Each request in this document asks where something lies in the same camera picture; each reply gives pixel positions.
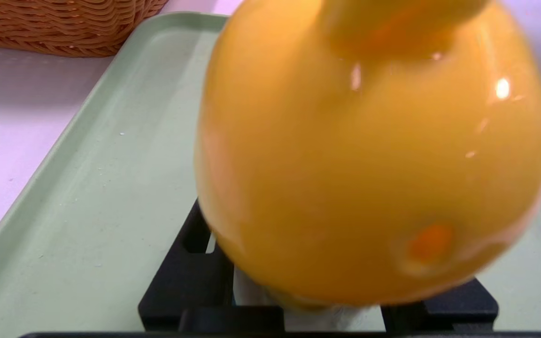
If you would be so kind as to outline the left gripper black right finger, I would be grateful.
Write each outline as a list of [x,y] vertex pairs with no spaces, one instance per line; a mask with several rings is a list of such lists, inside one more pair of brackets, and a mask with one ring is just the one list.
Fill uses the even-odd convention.
[[447,292],[399,306],[382,306],[387,331],[492,331],[498,302],[473,279]]

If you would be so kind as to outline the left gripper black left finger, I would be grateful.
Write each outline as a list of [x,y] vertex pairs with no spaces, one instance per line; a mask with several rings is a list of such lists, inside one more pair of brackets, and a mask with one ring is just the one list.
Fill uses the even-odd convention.
[[196,200],[138,304],[146,331],[176,331],[185,310],[232,304],[233,263],[217,245],[206,252],[211,235]]

